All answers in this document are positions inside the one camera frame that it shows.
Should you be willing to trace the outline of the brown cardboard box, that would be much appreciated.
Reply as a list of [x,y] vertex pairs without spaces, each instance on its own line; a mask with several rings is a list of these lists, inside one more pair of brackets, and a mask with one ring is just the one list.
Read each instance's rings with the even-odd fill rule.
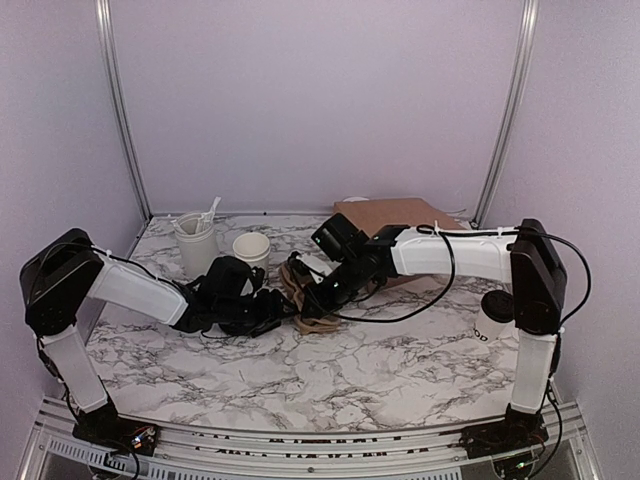
[[465,220],[442,212],[421,198],[375,199],[335,202],[333,213],[341,213],[356,227],[372,237],[386,225],[428,224],[445,230],[468,230]]

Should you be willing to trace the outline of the single white paper cup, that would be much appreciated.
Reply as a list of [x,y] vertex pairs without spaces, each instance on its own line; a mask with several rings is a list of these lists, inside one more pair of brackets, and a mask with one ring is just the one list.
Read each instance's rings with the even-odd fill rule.
[[494,320],[480,310],[475,319],[473,334],[480,343],[489,344],[496,340],[511,323],[512,320]]

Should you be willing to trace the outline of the black cup lid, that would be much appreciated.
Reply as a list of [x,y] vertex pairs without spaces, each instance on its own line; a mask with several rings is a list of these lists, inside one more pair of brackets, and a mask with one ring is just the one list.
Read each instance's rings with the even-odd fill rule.
[[487,292],[481,300],[483,313],[497,323],[510,323],[514,319],[513,296],[504,290]]

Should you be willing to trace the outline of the brown pulp cup carrier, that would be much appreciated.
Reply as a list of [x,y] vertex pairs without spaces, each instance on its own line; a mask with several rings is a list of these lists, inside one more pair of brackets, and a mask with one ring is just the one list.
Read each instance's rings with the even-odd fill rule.
[[294,317],[294,323],[301,335],[330,334],[341,326],[341,320],[334,316],[323,318],[303,318],[301,314]]

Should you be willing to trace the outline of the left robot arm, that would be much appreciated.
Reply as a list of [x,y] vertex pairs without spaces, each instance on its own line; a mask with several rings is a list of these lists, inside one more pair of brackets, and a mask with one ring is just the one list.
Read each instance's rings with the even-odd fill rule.
[[265,286],[264,277],[260,267],[221,256],[191,281],[169,280],[72,228],[26,261],[19,285],[25,323],[43,362],[75,402],[78,424],[116,445],[126,436],[126,423],[87,352],[95,328],[79,326],[79,311],[85,305],[100,312],[117,308],[180,333],[219,326],[231,336],[257,337],[296,312],[283,292]]

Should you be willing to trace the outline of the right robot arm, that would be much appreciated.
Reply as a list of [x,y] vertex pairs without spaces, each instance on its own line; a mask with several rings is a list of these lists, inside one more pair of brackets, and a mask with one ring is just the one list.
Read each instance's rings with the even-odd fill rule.
[[368,283],[400,276],[478,277],[509,287],[513,306],[506,319],[519,331],[519,349],[511,401],[495,438],[515,448],[533,433],[558,349],[567,283],[539,221],[480,231],[386,225],[368,236],[338,213],[312,239],[337,266],[304,287],[304,318],[335,314]]

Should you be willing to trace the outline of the remaining pulp carrier stack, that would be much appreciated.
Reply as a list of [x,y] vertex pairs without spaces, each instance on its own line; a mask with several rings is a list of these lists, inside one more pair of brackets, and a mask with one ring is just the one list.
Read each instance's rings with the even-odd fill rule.
[[304,284],[302,280],[286,262],[283,262],[279,266],[278,272],[287,298],[301,310],[305,301]]

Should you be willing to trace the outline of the white round object behind box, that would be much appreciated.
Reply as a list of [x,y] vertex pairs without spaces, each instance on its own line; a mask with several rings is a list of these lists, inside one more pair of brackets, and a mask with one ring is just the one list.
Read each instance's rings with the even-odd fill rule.
[[369,201],[369,198],[366,197],[359,197],[359,196],[353,196],[353,197],[348,197],[342,200],[345,203],[355,203],[355,202],[364,202],[364,201]]

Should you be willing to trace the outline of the white ribbed utensil container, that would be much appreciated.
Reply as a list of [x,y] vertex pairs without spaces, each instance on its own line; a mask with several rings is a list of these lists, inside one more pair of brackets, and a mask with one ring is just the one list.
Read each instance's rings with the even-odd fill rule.
[[196,278],[206,274],[219,255],[213,223],[205,220],[205,214],[193,212],[174,219],[172,226],[186,275]]

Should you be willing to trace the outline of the white plastic utensil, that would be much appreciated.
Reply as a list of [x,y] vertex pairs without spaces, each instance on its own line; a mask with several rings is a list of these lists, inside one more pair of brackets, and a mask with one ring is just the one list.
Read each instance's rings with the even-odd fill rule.
[[205,212],[202,216],[202,221],[206,224],[210,224],[213,221],[213,218],[216,214],[217,207],[221,202],[222,198],[220,196],[216,196],[209,207],[209,210]]

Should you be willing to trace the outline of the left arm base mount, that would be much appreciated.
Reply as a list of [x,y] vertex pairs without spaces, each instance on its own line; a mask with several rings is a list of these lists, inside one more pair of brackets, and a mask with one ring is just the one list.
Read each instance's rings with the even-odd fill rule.
[[86,413],[80,410],[74,425],[74,438],[113,447],[121,451],[131,449],[143,456],[152,456],[155,452],[159,426],[148,421],[122,417],[111,399],[98,409]]

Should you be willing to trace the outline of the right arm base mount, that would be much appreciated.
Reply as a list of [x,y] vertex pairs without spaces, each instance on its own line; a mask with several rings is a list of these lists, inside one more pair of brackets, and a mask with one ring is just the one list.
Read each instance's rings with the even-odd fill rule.
[[540,410],[528,414],[508,405],[501,420],[464,427],[458,445],[476,459],[543,445],[548,439]]

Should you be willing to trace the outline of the left aluminium frame post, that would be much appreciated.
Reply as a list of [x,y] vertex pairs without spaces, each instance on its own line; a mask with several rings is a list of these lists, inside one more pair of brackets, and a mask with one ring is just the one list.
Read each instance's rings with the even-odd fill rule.
[[145,191],[126,110],[125,96],[119,72],[110,2],[108,0],[96,0],[95,11],[111,103],[114,110],[116,127],[125,163],[141,216],[145,221],[149,221],[151,219],[151,208]]

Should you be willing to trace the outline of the aluminium frame post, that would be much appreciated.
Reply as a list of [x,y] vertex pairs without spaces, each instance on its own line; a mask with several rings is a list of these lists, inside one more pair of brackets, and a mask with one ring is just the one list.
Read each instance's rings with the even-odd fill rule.
[[125,163],[141,216],[145,221],[149,221],[151,219],[151,208],[145,191],[126,110],[125,96],[119,72],[110,2],[108,0],[96,0],[95,11],[111,103],[114,110],[116,127]]
[[516,42],[515,58],[512,67],[506,102],[498,134],[492,150],[489,169],[473,216],[477,226],[485,223],[491,204],[498,189],[499,181],[506,164],[513,126],[522,102],[531,65],[535,31],[539,16],[537,0],[523,2],[521,21]]

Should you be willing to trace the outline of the right aluminium frame post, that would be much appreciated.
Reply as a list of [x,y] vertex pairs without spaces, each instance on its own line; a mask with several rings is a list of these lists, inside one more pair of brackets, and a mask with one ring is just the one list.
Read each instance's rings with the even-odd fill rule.
[[516,42],[515,58],[512,67],[506,102],[498,134],[492,150],[489,169],[473,216],[477,226],[485,223],[491,204],[498,189],[499,181],[506,164],[513,126],[522,102],[531,65],[535,31],[539,16],[537,0],[523,2],[521,21]]

